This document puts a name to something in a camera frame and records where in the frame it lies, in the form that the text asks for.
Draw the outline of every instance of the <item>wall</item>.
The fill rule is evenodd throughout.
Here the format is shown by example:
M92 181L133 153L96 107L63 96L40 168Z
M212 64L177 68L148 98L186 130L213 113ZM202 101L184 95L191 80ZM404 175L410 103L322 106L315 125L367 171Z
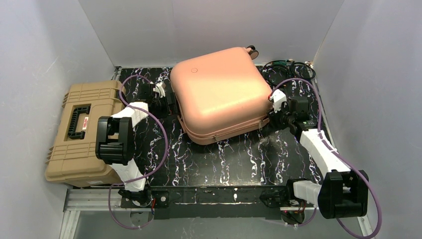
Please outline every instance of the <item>wall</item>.
M420 9L416 0L346 0L315 58L335 144L381 201L377 238L421 238Z
M66 186L44 171L73 83L113 65L77 0L0 0L0 238L59 237Z
M255 45L256 63L312 60L343 0L80 0L116 66L173 66Z

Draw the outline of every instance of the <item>case lid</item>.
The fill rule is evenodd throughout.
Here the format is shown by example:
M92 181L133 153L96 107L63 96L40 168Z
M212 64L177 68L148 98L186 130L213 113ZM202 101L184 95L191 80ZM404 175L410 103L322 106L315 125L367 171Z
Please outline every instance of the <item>case lid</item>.
M101 116L110 116L122 110L116 98L121 83L105 81L75 84L63 100L63 113L54 146L48 153L45 176L48 181L86 177L90 173L109 173L111 170L95 155L97 122ZM87 109L75 114L77 109ZM84 135L71 138L73 130Z
M180 62L170 80L187 130L200 137L262 120L271 107L271 88L242 47Z

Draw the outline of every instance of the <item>suitcase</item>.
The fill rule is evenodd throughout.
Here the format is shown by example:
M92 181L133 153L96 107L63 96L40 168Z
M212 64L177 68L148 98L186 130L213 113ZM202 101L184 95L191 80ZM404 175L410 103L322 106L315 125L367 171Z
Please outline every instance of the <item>suitcase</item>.
M121 82L75 84L65 95L54 146L48 153L45 178L76 187L121 182L117 173L95 155L97 122L123 109Z
M193 142L214 143L269 122L271 88L250 52L234 47L180 62L172 69L179 121Z

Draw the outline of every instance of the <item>suitcase shell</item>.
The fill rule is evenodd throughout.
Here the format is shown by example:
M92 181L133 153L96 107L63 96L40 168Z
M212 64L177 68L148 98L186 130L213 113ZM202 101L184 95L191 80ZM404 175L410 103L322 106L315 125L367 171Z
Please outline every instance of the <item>suitcase shell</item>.
M123 109L123 103L118 99L120 86L121 82L110 80L71 86L63 100L64 109L54 146L48 153L47 181L76 187L121 182L117 173L95 155L98 119ZM73 116L74 109L86 106L90 106L89 114L79 114L78 119ZM72 120L77 122L76 132L85 132L83 139L69 138Z
M170 76L179 121L189 138L206 145L268 123L270 86L243 47L178 63Z

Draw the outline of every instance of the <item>sticker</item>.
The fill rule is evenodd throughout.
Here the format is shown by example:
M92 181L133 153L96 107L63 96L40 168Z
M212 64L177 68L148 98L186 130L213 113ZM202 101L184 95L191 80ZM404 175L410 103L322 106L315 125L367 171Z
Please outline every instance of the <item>sticker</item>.
M103 183L103 181L89 181L87 183L89 183L89 184L99 184L99 183Z
M82 125L82 130L87 129L87 126L88 126L88 119L89 119L89 117L85 117L85 119L84 119L84 124Z

